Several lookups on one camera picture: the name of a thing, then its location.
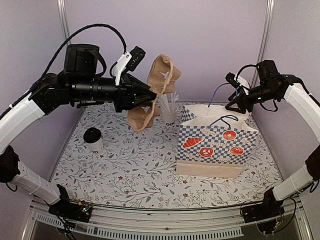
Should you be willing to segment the checkered paper takeout bag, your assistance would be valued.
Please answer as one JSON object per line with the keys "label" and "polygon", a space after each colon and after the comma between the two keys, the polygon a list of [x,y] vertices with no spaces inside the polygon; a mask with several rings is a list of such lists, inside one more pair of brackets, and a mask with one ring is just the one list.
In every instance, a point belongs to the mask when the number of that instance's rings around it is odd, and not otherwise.
{"label": "checkered paper takeout bag", "polygon": [[176,172],[198,177],[236,178],[252,152],[259,131],[241,114],[223,105],[182,107]]}

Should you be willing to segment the black plastic cup lid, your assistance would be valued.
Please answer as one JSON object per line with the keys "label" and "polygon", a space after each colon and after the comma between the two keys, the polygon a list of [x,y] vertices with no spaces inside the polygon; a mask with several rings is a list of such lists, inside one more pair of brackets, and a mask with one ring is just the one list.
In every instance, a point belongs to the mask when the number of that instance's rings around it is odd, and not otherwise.
{"label": "black plastic cup lid", "polygon": [[83,135],[83,140],[88,144],[96,143],[101,138],[102,138],[101,131],[95,127],[88,128]]}

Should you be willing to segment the white paper coffee cup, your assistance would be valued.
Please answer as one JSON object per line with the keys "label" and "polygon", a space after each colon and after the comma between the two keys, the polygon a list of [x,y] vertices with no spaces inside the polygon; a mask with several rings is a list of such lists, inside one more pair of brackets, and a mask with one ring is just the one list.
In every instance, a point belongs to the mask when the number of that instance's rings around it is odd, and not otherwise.
{"label": "white paper coffee cup", "polygon": [[88,148],[91,151],[93,151],[95,154],[103,154],[105,151],[102,138],[100,138],[96,142],[87,143],[87,145],[88,145]]}

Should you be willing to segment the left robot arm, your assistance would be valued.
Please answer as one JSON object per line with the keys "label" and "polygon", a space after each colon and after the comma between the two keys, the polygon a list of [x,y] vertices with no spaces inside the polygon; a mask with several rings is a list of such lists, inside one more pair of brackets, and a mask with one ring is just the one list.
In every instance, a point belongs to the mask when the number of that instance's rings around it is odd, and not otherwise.
{"label": "left robot arm", "polygon": [[113,77],[97,73],[107,68],[100,48],[92,44],[71,44],[66,48],[63,70],[47,73],[0,117],[0,181],[16,185],[45,201],[53,215],[88,222],[92,207],[85,201],[73,203],[66,189],[31,171],[14,152],[12,141],[28,126],[61,105],[75,107],[114,104],[115,111],[131,110],[153,101],[156,94],[132,76],[145,56],[135,47],[125,51],[113,67]]}

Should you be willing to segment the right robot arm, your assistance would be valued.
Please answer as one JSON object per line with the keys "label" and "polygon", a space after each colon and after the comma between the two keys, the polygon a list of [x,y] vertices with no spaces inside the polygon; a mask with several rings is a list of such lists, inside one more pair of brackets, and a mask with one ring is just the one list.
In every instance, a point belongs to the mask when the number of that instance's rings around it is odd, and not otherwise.
{"label": "right robot arm", "polygon": [[[250,86],[240,74],[229,72],[225,79],[235,88],[228,98],[226,109],[240,114],[251,113],[255,104],[266,101],[273,103],[284,100],[291,105],[302,118],[302,126],[320,139],[320,103],[307,90],[304,82],[293,74],[282,74],[273,60],[263,60],[253,64],[259,85]],[[320,149],[317,147],[304,164],[278,185],[268,189],[260,204],[242,206],[240,214],[246,223],[273,218],[284,214],[283,202],[308,187],[317,186],[320,181]]]}

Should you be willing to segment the bundle of white wrapped straws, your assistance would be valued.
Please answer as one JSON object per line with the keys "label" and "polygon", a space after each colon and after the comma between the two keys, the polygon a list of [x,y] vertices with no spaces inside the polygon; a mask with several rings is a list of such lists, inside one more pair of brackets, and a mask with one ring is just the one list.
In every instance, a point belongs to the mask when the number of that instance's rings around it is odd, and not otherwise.
{"label": "bundle of white wrapped straws", "polygon": [[179,100],[179,94],[172,92],[163,94],[159,97],[159,105],[164,113],[173,113],[177,110],[176,103]]}

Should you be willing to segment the white cup holding straws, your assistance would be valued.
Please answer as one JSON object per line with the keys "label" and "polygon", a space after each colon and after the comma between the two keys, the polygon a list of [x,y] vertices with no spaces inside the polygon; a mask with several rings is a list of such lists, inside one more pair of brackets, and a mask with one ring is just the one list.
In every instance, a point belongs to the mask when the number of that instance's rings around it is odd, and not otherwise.
{"label": "white cup holding straws", "polygon": [[175,106],[173,112],[166,112],[163,109],[160,110],[160,116],[166,126],[173,126],[177,117],[178,107]]}

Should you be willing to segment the floral patterned table mat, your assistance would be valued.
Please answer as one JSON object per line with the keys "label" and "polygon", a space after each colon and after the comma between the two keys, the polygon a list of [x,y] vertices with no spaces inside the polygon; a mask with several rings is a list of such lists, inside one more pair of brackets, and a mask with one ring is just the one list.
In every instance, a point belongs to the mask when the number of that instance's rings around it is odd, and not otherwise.
{"label": "floral patterned table mat", "polygon": [[[112,104],[87,107],[52,176],[72,200],[149,209],[193,209],[258,202],[281,180],[263,138],[256,140],[237,178],[179,175],[176,155],[179,124],[166,126],[157,117],[152,128],[135,133],[127,113]],[[85,131],[101,131],[104,153],[94,153]]]}

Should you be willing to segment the left aluminium frame post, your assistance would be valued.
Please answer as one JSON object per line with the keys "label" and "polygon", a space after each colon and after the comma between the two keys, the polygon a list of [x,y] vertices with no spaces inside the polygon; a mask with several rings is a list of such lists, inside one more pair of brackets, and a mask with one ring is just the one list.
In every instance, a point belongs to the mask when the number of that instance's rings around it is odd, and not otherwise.
{"label": "left aluminium frame post", "polygon": [[66,40],[67,38],[70,37],[70,30],[69,30],[65,0],[57,0],[56,3],[57,3],[57,10],[58,10],[58,16],[59,16],[59,21],[61,25],[62,35],[63,35],[63,38]]}

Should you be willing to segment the front aluminium rail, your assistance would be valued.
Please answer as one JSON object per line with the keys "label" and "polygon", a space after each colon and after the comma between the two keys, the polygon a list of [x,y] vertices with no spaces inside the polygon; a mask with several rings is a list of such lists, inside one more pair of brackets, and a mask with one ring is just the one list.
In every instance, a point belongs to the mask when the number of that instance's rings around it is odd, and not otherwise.
{"label": "front aluminium rail", "polygon": [[35,197],[27,211],[24,240],[311,240],[298,197],[284,202],[284,214],[246,222],[245,205],[195,209],[138,209],[94,205],[88,222],[70,220],[70,233]]}

